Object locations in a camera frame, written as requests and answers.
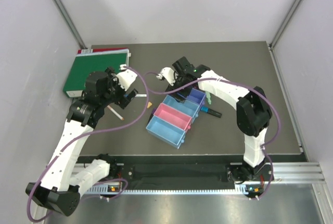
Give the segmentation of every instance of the blue bin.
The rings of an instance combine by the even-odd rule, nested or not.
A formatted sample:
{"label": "blue bin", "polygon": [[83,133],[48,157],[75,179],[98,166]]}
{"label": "blue bin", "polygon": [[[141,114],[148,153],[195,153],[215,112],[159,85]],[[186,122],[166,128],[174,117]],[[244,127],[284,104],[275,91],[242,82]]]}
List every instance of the blue bin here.
{"label": "blue bin", "polygon": [[179,148],[184,142],[185,131],[157,116],[153,116],[146,127],[147,131],[158,139]]}
{"label": "blue bin", "polygon": [[188,97],[186,98],[187,100],[194,102],[196,104],[199,104],[200,107],[202,105],[204,105],[204,99],[206,97],[206,93],[196,90],[196,89],[192,89],[191,93],[188,95]]}
{"label": "blue bin", "polygon": [[192,117],[192,121],[194,122],[195,118],[198,117],[198,112],[200,110],[200,106],[196,103],[193,103],[189,100],[185,100],[184,103],[178,102],[172,96],[167,95],[163,101],[164,104],[177,109],[178,111],[187,114],[188,116]]}

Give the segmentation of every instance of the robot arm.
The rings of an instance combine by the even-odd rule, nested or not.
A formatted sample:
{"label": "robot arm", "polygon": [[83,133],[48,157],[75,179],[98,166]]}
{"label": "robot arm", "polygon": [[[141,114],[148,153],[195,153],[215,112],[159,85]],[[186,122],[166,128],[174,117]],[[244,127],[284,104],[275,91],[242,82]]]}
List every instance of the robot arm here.
{"label": "robot arm", "polygon": [[[249,90],[223,83],[218,80],[226,80],[217,75],[210,68],[200,65],[195,68],[182,57],[173,64],[175,71],[171,68],[163,68],[157,76],[160,80],[167,80],[169,83],[167,91],[175,90],[188,82],[201,78],[216,78],[217,80],[200,81],[198,85],[194,85],[203,91],[212,93],[230,104],[237,113],[237,126],[243,132],[245,137],[245,153],[244,161],[248,165],[247,170],[253,176],[264,165],[264,154],[261,151],[261,145],[265,142],[265,135],[272,112],[269,106],[253,92]],[[189,95],[189,86],[177,93],[171,94],[176,100],[184,101]],[[259,87],[254,88],[256,91],[265,95]]]}
{"label": "robot arm", "polygon": [[[70,106],[63,133],[51,160],[59,157],[34,192],[33,200],[38,205],[69,216],[75,211],[81,196],[110,174],[111,161],[101,155],[86,169],[71,176],[88,135],[69,145],[65,151],[61,150],[75,137],[92,132],[104,115],[104,108],[110,103],[124,109],[137,94],[134,89],[126,95],[135,78],[136,74],[130,70],[115,74],[112,68],[89,74],[82,96]],[[28,184],[25,190],[27,194],[30,194],[33,186],[34,183]]]}

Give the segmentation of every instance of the cable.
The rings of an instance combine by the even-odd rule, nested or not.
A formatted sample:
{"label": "cable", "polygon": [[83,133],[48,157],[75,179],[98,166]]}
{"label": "cable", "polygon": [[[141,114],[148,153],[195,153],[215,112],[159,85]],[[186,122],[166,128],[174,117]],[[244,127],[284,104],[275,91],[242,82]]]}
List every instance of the cable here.
{"label": "cable", "polygon": [[[144,74],[147,75],[147,74],[156,74],[155,72],[153,71],[149,71],[147,73]],[[257,96],[259,96],[262,100],[264,100],[268,105],[269,107],[272,109],[272,111],[274,112],[274,115],[276,117],[276,120],[277,120],[277,130],[276,130],[276,133],[275,135],[273,136],[272,139],[270,139],[268,142],[266,143],[263,143],[260,148],[262,149],[262,152],[264,154],[264,156],[268,159],[268,161],[270,162],[271,164],[271,176],[270,176],[270,179],[268,181],[268,184],[266,186],[266,188],[264,189],[264,192],[257,198],[258,200],[262,198],[263,195],[265,195],[268,191],[268,189],[270,188],[271,186],[271,182],[273,181],[273,162],[271,160],[271,158],[268,156],[267,152],[265,151],[265,147],[269,144],[271,144],[272,142],[274,142],[276,140],[276,138],[279,136],[280,132],[281,132],[281,119],[280,119],[280,116],[277,112],[277,110],[275,109],[275,107],[273,106],[273,104],[265,97],[263,96],[262,94],[260,94],[258,91],[254,90],[253,88],[251,88],[250,86],[247,86],[247,85],[244,85],[244,84],[241,84],[241,83],[238,83],[238,82],[231,82],[231,81],[226,81],[226,80],[223,80],[223,79],[220,79],[220,78],[201,78],[201,79],[198,79],[198,80],[195,80],[195,81],[192,81],[192,82],[189,82],[188,84],[184,85],[184,86],[181,86],[179,87],[178,89],[175,89],[175,90],[171,90],[171,91],[167,91],[167,92],[158,92],[158,91],[153,91],[151,89],[148,89],[151,93],[153,94],[157,94],[157,95],[167,95],[167,94],[172,94],[172,93],[175,93],[179,90],[182,90],[192,84],[195,84],[195,83],[198,83],[198,82],[202,82],[202,81],[220,81],[220,82],[224,82],[224,83],[227,83],[227,84],[230,84],[230,85],[234,85],[234,86],[239,86],[239,87],[243,87],[251,92],[253,92],[254,94],[256,94]]]}
{"label": "cable", "polygon": [[[144,87],[145,87],[145,90],[146,90],[146,94],[147,94],[147,97],[146,97],[146,105],[143,109],[143,111],[141,112],[141,114],[135,119],[133,120],[132,122],[128,123],[128,124],[125,124],[123,126],[120,126],[120,127],[116,127],[116,128],[110,128],[110,129],[102,129],[102,130],[96,130],[96,131],[93,131],[93,132],[90,132],[90,133],[85,133],[85,134],[81,134],[77,137],[75,137],[73,140],[71,140],[69,143],[67,143],[61,150],[60,152],[64,152],[68,147],[69,145],[71,145],[73,142],[79,140],[80,138],[84,137],[84,136],[87,136],[87,135],[92,135],[92,134],[99,134],[99,133],[107,133],[107,132],[111,132],[111,131],[117,131],[117,130],[121,130],[121,129],[124,129],[124,128],[127,128],[133,124],[135,124],[137,121],[139,121],[139,119],[144,115],[144,113],[146,112],[146,109],[147,109],[147,106],[148,106],[148,102],[149,102],[149,92],[148,92],[148,87],[147,87],[147,84],[146,84],[146,81],[145,79],[141,76],[141,74],[139,72],[137,72],[136,70],[132,69],[131,67],[128,67],[128,66],[124,66],[125,69],[128,69],[132,72],[134,72],[135,74],[138,75],[138,77],[142,80],[142,83],[144,84]],[[45,220],[48,216],[50,216],[50,213],[46,214],[43,218],[41,219],[34,219],[31,215],[31,211],[30,211],[30,207],[31,207],[31,201],[32,201],[32,197],[38,187],[38,185],[41,183],[42,179],[44,178],[44,176],[46,175],[46,173],[49,171],[49,169],[53,166],[53,164],[56,162],[56,160],[58,159],[58,155],[55,156],[53,158],[53,160],[46,166],[46,168],[44,169],[44,171],[42,172],[42,174],[39,176],[39,178],[37,179],[37,181],[35,182],[35,185],[33,186],[30,194],[29,194],[29,197],[28,197],[28,202],[27,202],[27,215],[28,215],[28,219],[31,221],[31,222],[40,222],[40,221],[43,221]]]}

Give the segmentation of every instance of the white wall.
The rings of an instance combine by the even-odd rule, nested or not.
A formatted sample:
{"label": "white wall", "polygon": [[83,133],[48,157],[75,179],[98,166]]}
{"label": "white wall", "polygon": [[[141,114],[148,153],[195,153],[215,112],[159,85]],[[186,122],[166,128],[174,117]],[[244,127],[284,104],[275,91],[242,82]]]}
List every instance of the white wall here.
{"label": "white wall", "polygon": [[0,223],[28,223],[28,182],[60,138],[78,49],[52,0],[0,0]]}
{"label": "white wall", "polygon": [[293,0],[62,0],[86,44],[270,42]]}
{"label": "white wall", "polygon": [[304,0],[276,46],[310,157],[333,195],[333,2]]}

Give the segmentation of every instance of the black and blue tool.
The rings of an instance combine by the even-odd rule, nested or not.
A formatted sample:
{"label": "black and blue tool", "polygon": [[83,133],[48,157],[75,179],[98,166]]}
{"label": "black and blue tool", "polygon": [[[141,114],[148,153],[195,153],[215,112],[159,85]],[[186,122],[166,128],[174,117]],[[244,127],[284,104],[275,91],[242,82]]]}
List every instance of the black and blue tool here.
{"label": "black and blue tool", "polygon": [[208,107],[205,107],[205,106],[202,106],[201,109],[200,109],[200,111],[205,112],[207,114],[210,114],[212,116],[219,117],[219,118],[222,117],[222,114],[220,112],[217,112],[216,110],[208,108]]}

